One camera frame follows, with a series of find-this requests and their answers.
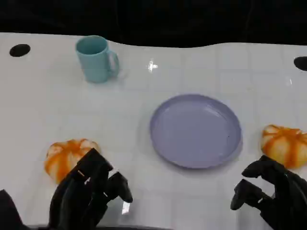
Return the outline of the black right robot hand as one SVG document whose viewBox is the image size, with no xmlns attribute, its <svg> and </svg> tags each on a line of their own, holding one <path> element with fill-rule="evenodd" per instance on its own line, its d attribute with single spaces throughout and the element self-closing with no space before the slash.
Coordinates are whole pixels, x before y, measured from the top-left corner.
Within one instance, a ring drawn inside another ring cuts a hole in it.
<svg viewBox="0 0 307 230">
<path fill-rule="evenodd" d="M 274 230 L 307 228 L 307 182 L 282 164 L 263 155 L 242 172 L 244 177 L 258 178 L 274 185 L 269 196 L 259 187 L 242 179 L 234 188 L 231 210 L 244 204 L 260 211 L 260 216 Z"/>
</svg>

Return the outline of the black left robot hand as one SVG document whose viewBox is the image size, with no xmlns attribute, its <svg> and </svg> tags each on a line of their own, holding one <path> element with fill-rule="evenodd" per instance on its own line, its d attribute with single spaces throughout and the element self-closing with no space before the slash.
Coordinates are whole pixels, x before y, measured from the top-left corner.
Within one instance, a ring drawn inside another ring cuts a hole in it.
<svg viewBox="0 0 307 230">
<path fill-rule="evenodd" d="M 107 204 L 120 197 L 132 203 L 127 179 L 94 148 L 90 149 L 57 186 L 49 209 L 50 230 L 94 230 Z"/>
</svg>

